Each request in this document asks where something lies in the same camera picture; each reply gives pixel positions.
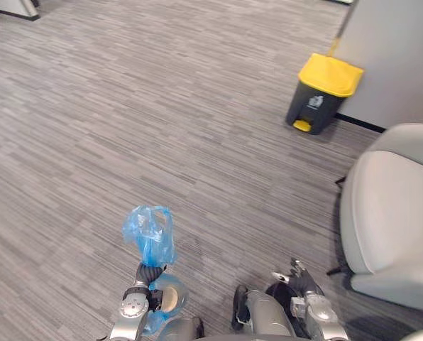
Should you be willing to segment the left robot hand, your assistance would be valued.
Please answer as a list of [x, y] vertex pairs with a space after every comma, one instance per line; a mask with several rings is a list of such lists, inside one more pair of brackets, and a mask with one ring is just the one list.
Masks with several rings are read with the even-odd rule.
[[147, 266], [144, 263], [140, 263], [136, 270], [134, 286], [149, 287], [152, 282], [160, 277], [166, 268], [166, 266]]

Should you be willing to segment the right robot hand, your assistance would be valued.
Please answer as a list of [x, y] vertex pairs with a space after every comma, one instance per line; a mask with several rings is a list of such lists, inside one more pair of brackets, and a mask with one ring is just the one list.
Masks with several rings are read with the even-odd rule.
[[309, 294], [324, 295], [323, 290], [317, 285], [299, 259], [291, 258], [290, 265], [290, 275], [272, 271], [271, 276], [280, 283], [288, 285], [301, 296], [308, 296]]

